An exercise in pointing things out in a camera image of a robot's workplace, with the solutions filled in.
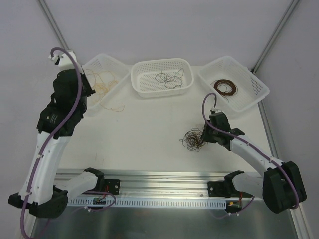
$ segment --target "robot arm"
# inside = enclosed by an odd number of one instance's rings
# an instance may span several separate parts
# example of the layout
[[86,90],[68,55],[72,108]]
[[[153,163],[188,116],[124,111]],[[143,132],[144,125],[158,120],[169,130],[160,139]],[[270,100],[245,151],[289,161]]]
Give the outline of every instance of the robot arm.
[[77,197],[88,190],[102,191],[104,188],[104,174],[98,170],[88,168],[78,177],[69,180],[66,184],[53,185],[56,171],[60,163],[64,148],[73,135],[75,126],[83,118],[86,111],[86,99],[95,93],[92,90],[86,76],[81,69],[82,92],[79,104],[70,119],[57,131],[48,142],[43,156],[36,167],[32,181],[31,191],[27,192],[34,165],[37,163],[39,151],[49,135],[65,119],[73,107],[78,89],[78,78],[71,60],[62,54],[54,56],[52,60],[59,66],[61,72],[53,82],[54,93],[51,102],[41,112],[37,125],[38,136],[32,165],[20,192],[9,197],[9,204],[22,208],[23,202],[28,195],[26,208],[29,212],[39,218],[57,218],[64,211],[68,200]]
[[218,130],[213,129],[206,123],[202,139],[209,143],[218,143],[239,155],[261,175],[261,177],[252,177],[243,171],[230,173],[225,176],[224,182],[216,182],[212,186],[215,195],[230,198],[234,193],[246,192],[263,198],[267,207],[274,213],[293,208],[296,204],[295,194],[282,171],[276,166],[278,165],[291,180],[299,201],[306,200],[307,196],[299,169],[293,162],[284,163],[256,147],[262,154],[271,159],[271,161],[266,160],[265,157],[249,146],[251,140],[244,135],[244,132],[237,128],[230,128],[228,119],[223,112],[212,111],[211,113],[208,122]]

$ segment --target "tangled wire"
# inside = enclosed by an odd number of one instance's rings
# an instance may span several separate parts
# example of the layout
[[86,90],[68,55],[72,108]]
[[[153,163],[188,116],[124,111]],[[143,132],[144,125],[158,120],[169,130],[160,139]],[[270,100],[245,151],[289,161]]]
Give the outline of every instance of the tangled wire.
[[227,98],[227,96],[233,96],[237,93],[237,86],[230,80],[217,80],[211,83],[211,85],[220,95],[225,98]]
[[159,83],[164,83],[168,89],[174,89],[183,85],[182,77],[184,75],[184,69],[180,68],[179,71],[175,72],[173,76],[170,73],[163,73],[163,71],[155,76],[155,80]]
[[202,134],[202,130],[198,128],[192,128],[185,134],[184,138],[180,139],[179,141],[182,142],[183,146],[189,151],[199,152],[204,145],[208,144],[203,139],[201,139]]

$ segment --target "brown wire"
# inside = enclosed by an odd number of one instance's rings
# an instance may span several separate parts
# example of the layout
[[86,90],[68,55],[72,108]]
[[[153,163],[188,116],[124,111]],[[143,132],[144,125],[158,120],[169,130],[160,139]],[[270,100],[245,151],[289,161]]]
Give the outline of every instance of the brown wire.
[[192,128],[185,134],[184,138],[180,139],[179,141],[182,142],[183,146],[189,151],[199,152],[204,145],[208,144],[201,138],[202,134],[202,130],[198,128]]
[[[233,96],[237,93],[237,86],[230,80],[220,79],[213,82],[212,84],[214,84],[214,89],[222,96]],[[221,86],[225,86],[226,91],[221,91]]]

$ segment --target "gray wall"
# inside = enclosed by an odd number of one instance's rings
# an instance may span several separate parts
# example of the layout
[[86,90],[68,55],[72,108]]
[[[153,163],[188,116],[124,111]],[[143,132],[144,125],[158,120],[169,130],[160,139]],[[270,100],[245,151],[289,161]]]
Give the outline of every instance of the gray wall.
[[230,55],[253,67],[291,0],[47,0],[85,63],[104,52],[126,64]]
[[301,171],[303,203],[314,238],[319,238],[319,1],[303,0],[258,72],[270,88],[266,110],[285,161]]
[[0,39],[0,238],[10,239],[21,210],[7,200],[30,168],[39,112],[57,74],[47,57],[58,42],[34,0],[1,2]]

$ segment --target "plastic tray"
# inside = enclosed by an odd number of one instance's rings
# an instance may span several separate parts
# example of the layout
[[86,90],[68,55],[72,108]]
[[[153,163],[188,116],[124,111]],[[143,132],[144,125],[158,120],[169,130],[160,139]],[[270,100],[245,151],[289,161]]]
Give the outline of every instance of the plastic tray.
[[185,93],[193,84],[194,77],[189,63],[175,58],[135,64],[131,81],[141,97],[159,97]]
[[[248,69],[230,56],[224,56],[207,64],[199,71],[202,85],[217,94],[217,107],[228,113],[240,113],[261,101],[269,94],[269,88]],[[220,79],[231,80],[237,93],[223,97],[212,86]]]
[[106,54],[97,55],[82,68],[89,83],[96,90],[95,94],[87,98],[89,115],[102,109],[130,76],[130,70],[125,64]]

